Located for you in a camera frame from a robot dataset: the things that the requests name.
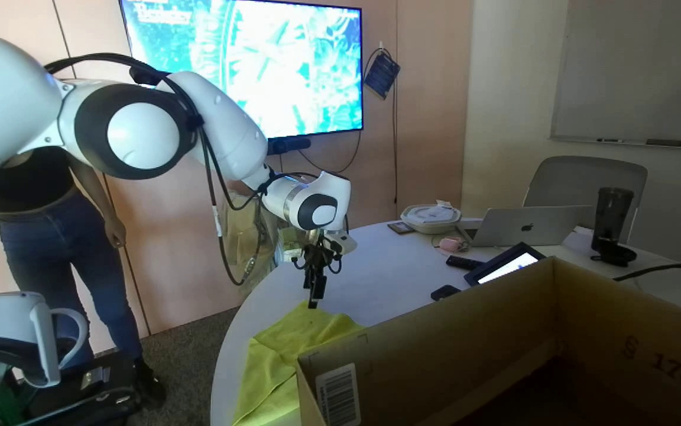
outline white table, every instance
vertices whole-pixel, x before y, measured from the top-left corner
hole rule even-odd
[[[427,237],[400,237],[390,233],[385,223],[358,227],[349,233],[349,237],[358,242],[358,249],[344,258],[340,274],[326,274],[326,293],[319,305],[329,312],[352,318],[360,326],[374,326],[432,302],[431,292],[440,288],[443,284],[455,284],[456,288],[468,286],[464,281],[464,269],[446,267],[446,254],[436,249]],[[667,258],[641,252],[628,267],[604,265],[591,261],[589,242],[589,230],[575,230],[563,247],[539,247],[539,252],[607,278],[670,262]],[[464,256],[489,261],[501,252],[506,249],[470,249]],[[681,269],[646,274],[621,284],[638,286],[641,292],[681,305]],[[240,307],[226,329],[216,366],[210,392],[213,426],[230,423],[230,414],[236,407],[248,338],[306,301],[307,292],[302,288],[302,269],[286,262],[273,269]]]

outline woman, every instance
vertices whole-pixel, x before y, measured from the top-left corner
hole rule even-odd
[[[74,307],[86,316],[72,274],[76,267],[118,356],[133,360],[134,383],[146,402],[166,401],[161,378],[143,357],[137,324],[125,299],[124,262],[117,252],[125,242],[125,227],[91,166],[62,149],[35,149],[4,163],[0,168],[0,242],[22,292],[37,292],[53,307]],[[76,337],[76,326],[57,318],[57,346],[72,347]],[[86,346],[69,371],[86,371],[91,365],[93,350]]]

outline yellow cloth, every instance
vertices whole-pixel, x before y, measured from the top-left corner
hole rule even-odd
[[[232,423],[280,423],[297,411],[296,360],[300,353],[354,333],[345,316],[296,305],[286,318],[248,342],[248,360]]]

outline notebook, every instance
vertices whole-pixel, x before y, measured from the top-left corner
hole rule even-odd
[[[475,230],[470,247],[558,247],[585,220],[586,207],[491,208]]]

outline cardboard box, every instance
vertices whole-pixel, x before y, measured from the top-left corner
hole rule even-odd
[[[309,426],[681,423],[681,307],[548,258],[302,356],[297,385]]]

